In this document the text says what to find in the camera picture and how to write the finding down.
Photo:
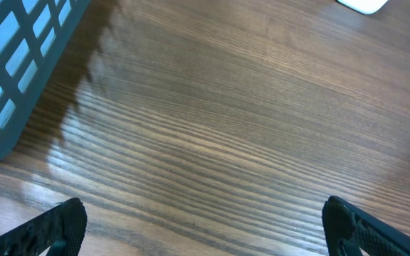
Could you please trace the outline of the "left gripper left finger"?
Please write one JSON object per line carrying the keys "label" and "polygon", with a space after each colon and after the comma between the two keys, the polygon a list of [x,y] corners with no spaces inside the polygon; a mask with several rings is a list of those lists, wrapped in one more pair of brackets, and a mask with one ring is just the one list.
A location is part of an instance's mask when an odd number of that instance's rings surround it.
{"label": "left gripper left finger", "polygon": [[0,236],[0,256],[77,256],[85,237],[87,213],[71,198]]}

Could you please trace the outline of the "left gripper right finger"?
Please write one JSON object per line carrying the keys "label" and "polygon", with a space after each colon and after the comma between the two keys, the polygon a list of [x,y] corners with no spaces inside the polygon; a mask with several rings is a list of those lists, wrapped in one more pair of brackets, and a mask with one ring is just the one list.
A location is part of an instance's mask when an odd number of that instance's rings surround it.
{"label": "left gripper right finger", "polygon": [[408,235],[338,196],[325,201],[322,224],[331,256],[410,256]]}

